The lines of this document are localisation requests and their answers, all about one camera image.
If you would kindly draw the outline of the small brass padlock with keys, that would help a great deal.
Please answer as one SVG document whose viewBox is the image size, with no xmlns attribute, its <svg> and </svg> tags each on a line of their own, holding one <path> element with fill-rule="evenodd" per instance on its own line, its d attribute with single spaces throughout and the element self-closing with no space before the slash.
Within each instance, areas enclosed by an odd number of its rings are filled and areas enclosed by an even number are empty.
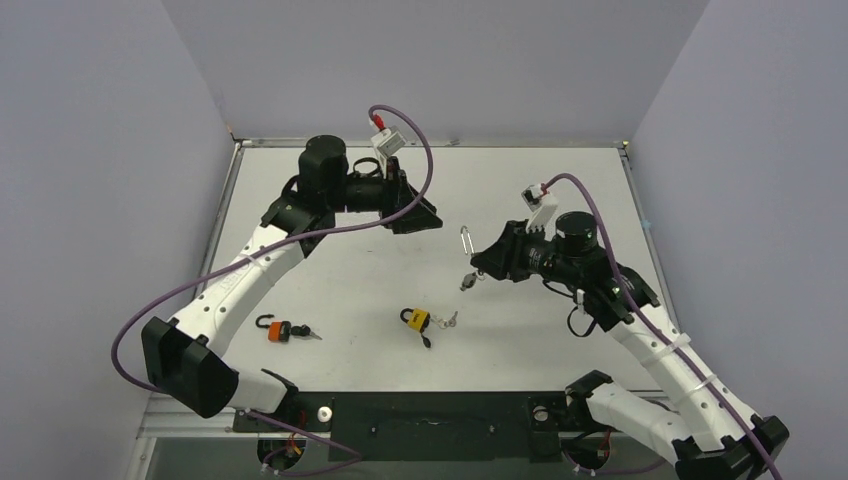
<svg viewBox="0 0 848 480">
<path fill-rule="evenodd" d="M 462 225 L 459 229 L 459 233 L 464 254 L 468 258 L 468 260 L 471 260 L 476 255 L 476 250 L 468 226 Z M 466 292 L 472 289 L 477 283 L 485 280 L 486 274 L 481 269 L 475 267 L 470 273 L 467 273 L 463 276 L 459 289 L 461 292 Z"/>
</svg>

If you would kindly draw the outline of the yellow padlock with keys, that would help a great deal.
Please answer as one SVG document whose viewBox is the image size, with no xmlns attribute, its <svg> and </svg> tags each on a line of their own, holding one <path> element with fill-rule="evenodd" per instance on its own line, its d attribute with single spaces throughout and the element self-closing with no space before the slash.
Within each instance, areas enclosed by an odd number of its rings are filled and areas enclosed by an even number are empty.
<svg viewBox="0 0 848 480">
<path fill-rule="evenodd" d="M 427 329 L 430 326 L 437 326 L 442 330 L 453 328 L 457 324 L 457 317 L 458 311 L 454 311 L 447 318 L 434 315 L 420 308 L 404 308 L 399 312 L 400 321 L 420 336 L 427 349 L 432 347 L 431 340 L 426 336 Z"/>
</svg>

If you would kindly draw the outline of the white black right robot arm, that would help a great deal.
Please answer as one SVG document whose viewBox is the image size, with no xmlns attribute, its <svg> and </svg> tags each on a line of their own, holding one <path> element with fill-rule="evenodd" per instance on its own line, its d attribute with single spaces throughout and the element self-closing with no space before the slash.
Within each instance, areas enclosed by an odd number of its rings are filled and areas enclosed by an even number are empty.
<svg viewBox="0 0 848 480">
<path fill-rule="evenodd" d="M 662 390 L 663 408 L 594 370 L 565 390 L 564 413 L 578 427 L 610 427 L 651 449 L 680 479 L 778 478 L 775 459 L 789 437 L 776 416 L 740 400 L 698 356 L 648 283 L 600 245 L 596 218 L 568 212 L 548 237 L 530 221 L 509 221 L 487 249 L 463 247 L 477 276 L 562 285 L 577 311 L 623 346 Z"/>
</svg>

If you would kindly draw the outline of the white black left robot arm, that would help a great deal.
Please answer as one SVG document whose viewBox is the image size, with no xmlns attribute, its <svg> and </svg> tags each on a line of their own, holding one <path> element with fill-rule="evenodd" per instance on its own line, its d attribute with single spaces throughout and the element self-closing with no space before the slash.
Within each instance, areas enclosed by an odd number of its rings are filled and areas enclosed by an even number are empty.
<svg viewBox="0 0 848 480">
<path fill-rule="evenodd" d="M 376 212 L 378 225 L 395 234 L 436 229 L 443 222 L 410 185 L 397 158 L 406 144 L 394 128 L 376 133 L 375 170 L 357 171 L 344 141 L 332 135 L 309 139 L 298 172 L 261 217 L 244 248 L 226 267 L 203 279 L 205 289 L 166 320 L 151 318 L 141 330 L 147 375 L 158 390 L 202 418 L 224 408 L 258 410 L 272 429 L 291 427 L 298 402 L 295 386 L 268 369 L 240 372 L 224 355 L 244 321 L 274 285 L 308 258 L 329 234 L 338 234 L 340 213 Z"/>
</svg>

